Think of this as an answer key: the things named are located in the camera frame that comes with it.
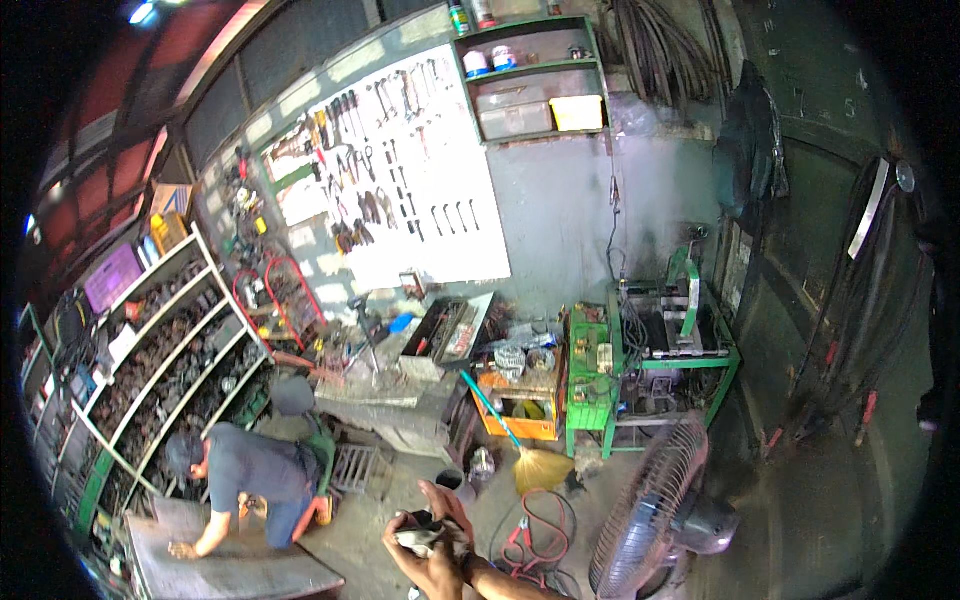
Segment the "blue handle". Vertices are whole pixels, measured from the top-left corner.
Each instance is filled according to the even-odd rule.
[[[493,410],[493,405],[490,404],[490,401],[487,400],[487,397],[484,396],[483,392],[480,391],[480,388],[477,387],[477,384],[473,379],[467,374],[466,371],[460,371],[460,376],[464,378],[464,381],[467,382],[467,385],[473,390],[477,397],[480,398],[480,401],[483,402],[483,405],[487,407],[487,410],[493,414],[496,418],[496,421],[500,423],[500,426],[503,427],[503,430],[507,432],[507,435],[510,436],[510,439],[513,440],[517,448],[523,448],[523,445],[520,443],[520,440],[516,438],[514,432],[510,430],[510,427],[507,426],[506,421],[503,420],[503,417],[500,416],[500,413]]]

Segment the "fan grille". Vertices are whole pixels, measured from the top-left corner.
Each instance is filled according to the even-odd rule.
[[[663,563],[670,523],[698,469],[707,461],[707,430],[699,413],[663,427],[640,459],[630,485],[604,524],[590,565],[600,600],[636,594]]]

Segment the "electric fan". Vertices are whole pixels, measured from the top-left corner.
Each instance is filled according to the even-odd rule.
[[[700,494],[708,451],[702,423],[702,415],[687,413],[647,446],[593,553],[589,580],[598,600],[633,600],[685,550],[716,554],[730,545],[739,516]]]

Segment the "blue light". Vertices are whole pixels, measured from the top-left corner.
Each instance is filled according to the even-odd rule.
[[[130,24],[136,25],[137,23],[142,22],[143,19],[147,18],[147,15],[149,15],[153,11],[154,11],[154,3],[144,2],[143,4],[140,5],[140,8],[134,11],[133,14],[131,15]]]

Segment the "navy t-shirt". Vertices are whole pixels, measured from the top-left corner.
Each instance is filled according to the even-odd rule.
[[[210,505],[217,513],[236,513],[240,492],[263,496],[268,506],[300,502],[307,477],[297,446],[265,438],[230,423],[210,429]]]

